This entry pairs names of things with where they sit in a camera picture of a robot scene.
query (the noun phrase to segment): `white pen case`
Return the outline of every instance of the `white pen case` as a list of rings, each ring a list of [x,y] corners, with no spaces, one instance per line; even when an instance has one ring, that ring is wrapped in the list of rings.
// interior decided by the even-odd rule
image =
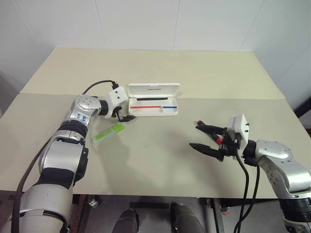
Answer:
[[[179,83],[130,83],[128,112],[135,116],[174,116],[178,114],[176,95]]]

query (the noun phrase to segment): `gray floor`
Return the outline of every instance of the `gray floor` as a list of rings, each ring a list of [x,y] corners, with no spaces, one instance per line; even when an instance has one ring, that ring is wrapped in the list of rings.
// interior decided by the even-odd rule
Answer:
[[[207,233],[215,233],[212,209],[204,210],[197,198],[177,197],[137,197],[137,196],[100,196],[102,204],[91,209],[85,233],[110,233],[120,214],[129,208],[130,202],[177,202],[188,206],[197,216]],[[139,233],[171,233],[169,210],[136,209],[140,227]],[[240,207],[229,208],[223,216],[225,232],[233,232],[238,220]],[[242,233],[284,233],[283,215],[278,201],[255,204],[248,218],[243,222]]]

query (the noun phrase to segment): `red line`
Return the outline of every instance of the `red line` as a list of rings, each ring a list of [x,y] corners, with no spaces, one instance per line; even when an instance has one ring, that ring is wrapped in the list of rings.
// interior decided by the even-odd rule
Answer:
[[[130,107],[131,109],[133,108],[162,108],[162,106],[135,106],[135,107]]]

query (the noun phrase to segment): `white wall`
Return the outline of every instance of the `white wall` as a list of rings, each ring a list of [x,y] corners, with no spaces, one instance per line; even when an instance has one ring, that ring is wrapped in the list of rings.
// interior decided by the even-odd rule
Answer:
[[[295,108],[310,24],[310,0],[1,0],[0,71],[19,91],[53,47],[251,50]]]

